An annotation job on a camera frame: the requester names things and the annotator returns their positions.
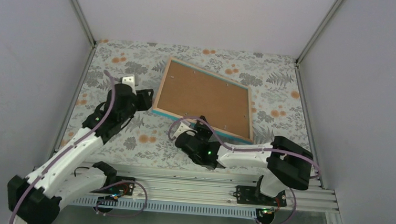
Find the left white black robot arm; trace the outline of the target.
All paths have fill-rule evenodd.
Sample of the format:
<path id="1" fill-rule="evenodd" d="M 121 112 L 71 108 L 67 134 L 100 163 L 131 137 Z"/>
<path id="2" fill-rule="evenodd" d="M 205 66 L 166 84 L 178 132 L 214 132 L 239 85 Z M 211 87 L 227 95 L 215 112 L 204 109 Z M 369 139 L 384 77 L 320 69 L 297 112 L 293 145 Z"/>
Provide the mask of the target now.
<path id="1" fill-rule="evenodd" d="M 134 114 L 152 106 L 153 90 L 135 90 L 115 84 L 107 100 L 82 123 L 69 143 L 42 166 L 22 178 L 15 175 L 7 185 L 8 208 L 28 224 L 52 224 L 68 204 L 90 192 L 108 198 L 132 194 L 133 178 L 119 177 L 117 170 L 99 161 L 71 177 L 84 160 L 121 132 Z"/>

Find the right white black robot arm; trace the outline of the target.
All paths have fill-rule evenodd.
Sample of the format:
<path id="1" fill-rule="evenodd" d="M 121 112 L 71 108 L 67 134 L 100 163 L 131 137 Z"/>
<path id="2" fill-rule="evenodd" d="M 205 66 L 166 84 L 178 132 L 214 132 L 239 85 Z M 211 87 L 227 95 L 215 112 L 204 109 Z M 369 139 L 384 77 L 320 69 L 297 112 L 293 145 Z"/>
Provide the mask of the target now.
<path id="1" fill-rule="evenodd" d="M 254 191 L 261 205 L 286 188 L 306 191 L 309 181 L 321 173 L 312 153 L 284 136 L 258 145 L 231 144 L 221 140 L 204 116 L 177 119 L 168 130 L 168 138 L 194 164 L 209 170 L 238 166 L 266 169 Z"/>

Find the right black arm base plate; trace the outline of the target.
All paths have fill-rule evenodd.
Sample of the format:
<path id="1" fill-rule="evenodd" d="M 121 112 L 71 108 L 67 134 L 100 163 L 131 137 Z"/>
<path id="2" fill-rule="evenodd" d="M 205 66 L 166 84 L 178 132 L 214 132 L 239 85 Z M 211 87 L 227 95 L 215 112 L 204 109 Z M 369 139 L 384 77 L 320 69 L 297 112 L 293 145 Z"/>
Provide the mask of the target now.
<path id="1" fill-rule="evenodd" d="M 237 204 L 259 205 L 259 206 L 287 206 L 285 191 L 281 191 L 275 197 L 269 197 L 260 193 L 257 187 L 236 186 L 236 191 L 232 193 L 236 198 Z"/>

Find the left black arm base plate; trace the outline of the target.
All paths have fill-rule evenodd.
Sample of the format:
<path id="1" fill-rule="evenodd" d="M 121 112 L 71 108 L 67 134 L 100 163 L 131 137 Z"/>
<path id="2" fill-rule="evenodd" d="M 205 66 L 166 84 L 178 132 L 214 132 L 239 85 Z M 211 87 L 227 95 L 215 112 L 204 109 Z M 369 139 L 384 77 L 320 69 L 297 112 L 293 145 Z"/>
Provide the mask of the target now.
<path id="1" fill-rule="evenodd" d="M 113 176 L 106 180 L 105 185 L 97 192 L 113 196 L 132 196 L 136 179 L 125 176 Z"/>

